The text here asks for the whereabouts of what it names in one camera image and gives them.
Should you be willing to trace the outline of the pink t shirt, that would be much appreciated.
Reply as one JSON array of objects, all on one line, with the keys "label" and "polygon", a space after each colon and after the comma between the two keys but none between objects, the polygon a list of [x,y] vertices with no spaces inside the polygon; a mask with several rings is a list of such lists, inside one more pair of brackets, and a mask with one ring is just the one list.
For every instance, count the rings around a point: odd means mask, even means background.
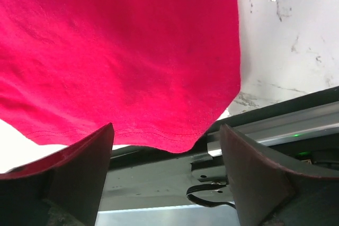
[{"label": "pink t shirt", "polygon": [[37,144],[185,152],[239,91],[237,0],[1,0],[1,119]]}]

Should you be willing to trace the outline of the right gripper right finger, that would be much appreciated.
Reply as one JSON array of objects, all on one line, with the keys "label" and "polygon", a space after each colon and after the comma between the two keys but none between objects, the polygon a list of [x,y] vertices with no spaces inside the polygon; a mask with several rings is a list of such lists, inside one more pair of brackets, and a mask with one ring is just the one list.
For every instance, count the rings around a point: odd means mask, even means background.
[{"label": "right gripper right finger", "polygon": [[241,225],[338,225],[338,171],[302,162],[228,125],[222,157]]}]

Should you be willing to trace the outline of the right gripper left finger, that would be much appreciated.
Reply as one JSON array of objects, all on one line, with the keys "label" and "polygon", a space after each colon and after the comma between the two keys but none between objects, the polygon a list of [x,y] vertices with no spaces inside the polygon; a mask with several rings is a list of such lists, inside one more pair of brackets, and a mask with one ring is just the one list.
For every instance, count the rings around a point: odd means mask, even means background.
[{"label": "right gripper left finger", "polygon": [[1,225],[94,225],[114,129],[1,174]]}]

